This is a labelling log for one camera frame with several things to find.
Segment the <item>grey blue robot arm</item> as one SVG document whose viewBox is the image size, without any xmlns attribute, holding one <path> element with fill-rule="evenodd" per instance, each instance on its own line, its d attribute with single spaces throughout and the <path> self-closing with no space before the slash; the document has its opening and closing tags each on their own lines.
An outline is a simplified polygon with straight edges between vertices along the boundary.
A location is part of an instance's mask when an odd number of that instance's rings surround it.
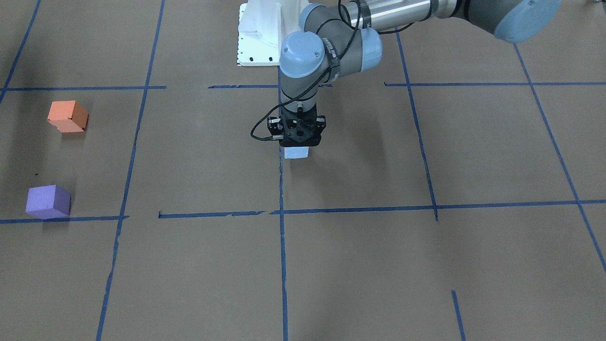
<svg viewBox="0 0 606 341">
<path fill-rule="evenodd" d="M 431 18 L 460 18 L 517 44 L 540 32 L 560 7 L 559 0 L 351 0 L 327 7 L 306 6 L 299 30 L 281 44 L 281 103 L 277 117 L 264 116 L 269 136 L 282 147 L 320 144 L 326 119 L 318 115 L 319 84 L 365 72 L 382 59 L 382 35 L 398 33 Z"/>
</svg>

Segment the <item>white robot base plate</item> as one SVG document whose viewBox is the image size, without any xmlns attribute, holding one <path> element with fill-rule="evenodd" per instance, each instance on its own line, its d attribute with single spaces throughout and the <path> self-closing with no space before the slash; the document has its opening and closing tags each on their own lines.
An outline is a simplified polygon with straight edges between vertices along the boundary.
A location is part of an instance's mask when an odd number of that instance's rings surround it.
<svg viewBox="0 0 606 341">
<path fill-rule="evenodd" d="M 300 30 L 300 14 L 309 4 L 308 0 L 249 0 L 241 4 L 237 65 L 279 65 L 282 41 Z"/>
</svg>

